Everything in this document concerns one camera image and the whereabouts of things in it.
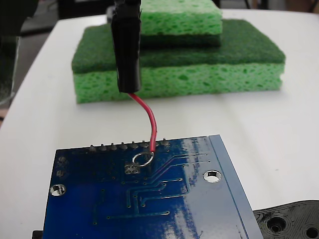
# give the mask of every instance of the dark green scrubber layer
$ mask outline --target dark green scrubber layer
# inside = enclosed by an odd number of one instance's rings
[[[283,52],[250,23],[244,20],[223,20],[223,26],[222,47],[142,50],[141,66],[285,62]],[[116,70],[109,25],[88,27],[85,30],[74,55],[72,69],[75,74]]]
[[[141,49],[221,46],[220,35],[141,36]]]
[[[223,20],[220,48],[142,50],[143,98],[278,90],[283,52],[250,23]],[[85,30],[72,62],[78,103],[127,99],[117,89],[108,26]]]

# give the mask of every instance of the black connector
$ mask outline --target black connector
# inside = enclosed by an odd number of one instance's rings
[[[118,88],[123,93],[134,93],[141,89],[140,5],[141,0],[117,1],[111,23]]]

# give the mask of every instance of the green sponge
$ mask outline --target green sponge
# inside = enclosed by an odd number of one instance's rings
[[[141,48],[220,46],[221,19],[212,0],[143,0]]]
[[[143,0],[142,35],[216,35],[222,12],[212,0]]]
[[[244,20],[223,20],[220,48],[141,50],[143,98],[278,90],[285,55]],[[72,62],[78,103],[123,100],[107,25],[85,30]]]

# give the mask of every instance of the black plastic part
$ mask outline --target black plastic part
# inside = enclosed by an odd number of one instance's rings
[[[135,3],[118,5],[111,23],[118,88],[123,93],[134,93],[141,89],[140,1]]]
[[[301,201],[256,210],[264,239],[319,239],[319,201]]]
[[[38,0],[0,0],[0,36],[19,36],[27,17],[32,17]]]
[[[42,239],[43,231],[33,231],[32,239]]]

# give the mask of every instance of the white table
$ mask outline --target white table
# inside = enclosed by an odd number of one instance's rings
[[[224,17],[248,20],[284,51],[281,91],[147,100],[158,139],[220,134],[253,210],[319,200],[319,16],[225,10]],[[133,101],[75,102],[73,54],[84,28],[103,23],[105,16],[59,21],[13,101],[0,130],[1,239],[42,229],[56,149],[150,137]]]

